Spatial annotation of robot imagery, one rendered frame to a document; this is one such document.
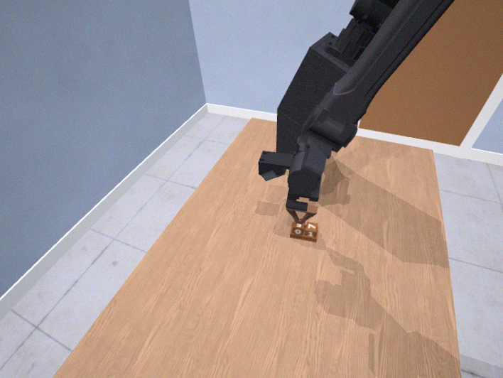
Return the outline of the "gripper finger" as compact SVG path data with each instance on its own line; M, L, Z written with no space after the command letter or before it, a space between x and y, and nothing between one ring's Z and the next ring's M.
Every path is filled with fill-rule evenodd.
M294 220L296 221L297 224L301 224L302 225L306 220L308 220L309 218L311 218L312 216L314 216L314 215L317 214L318 207L317 206L308 205L307 211L294 210L294 209L289 209L289 208L286 207L286 210L291 214L291 216L294 218ZM300 220L300 219L298 219L296 211L306 212L306 214Z

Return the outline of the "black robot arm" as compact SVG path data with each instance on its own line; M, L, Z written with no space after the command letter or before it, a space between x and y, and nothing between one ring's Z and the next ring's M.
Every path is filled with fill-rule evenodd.
M353 140L376 93L453 2L355 0L349 13L354 18L338 39L330 34L324 47L351 69L314 107L293 154L262 151L259 175L268 181L289 169L289 188L302 194L316 191L331 152Z

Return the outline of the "brown wooden number cube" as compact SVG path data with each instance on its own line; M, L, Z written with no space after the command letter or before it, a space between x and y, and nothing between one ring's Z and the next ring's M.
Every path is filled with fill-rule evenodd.
M305 227L305 222L302 225L300 225L300 224L297 224L296 221L294 220L292 233L303 235L304 227Z
M318 229L318 223L307 222L305 229L305 236L316 237Z

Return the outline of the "brown wooden tray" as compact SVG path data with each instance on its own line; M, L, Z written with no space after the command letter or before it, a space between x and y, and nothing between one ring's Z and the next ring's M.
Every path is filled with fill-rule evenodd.
M305 229L306 229L306 225L305 225L305 228L304 228L304 233L303 235L301 234L294 234L292 233L293 231L293 223L292 222L292 226L291 226L291 233L290 233L290 237L291 238L295 238L295 239L302 239L302 240L306 240L306 241L310 241L310 242L317 242L317 238L318 238L318 229L317 229L317 234L316 234L316 237L309 237L309 236L305 236Z

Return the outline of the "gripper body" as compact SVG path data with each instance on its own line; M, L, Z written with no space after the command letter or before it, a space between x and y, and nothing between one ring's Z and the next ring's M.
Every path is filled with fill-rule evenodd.
M286 207L289 209L294 209L294 210L307 211L308 203L307 202L299 202L299 201L296 201L296 199L299 199L299 197L309 198L309 201L317 202L318 198L319 198L319 193L320 193L320 185L315 192L309 193L309 194L297 193L296 191L289 188L287 201L286 201Z

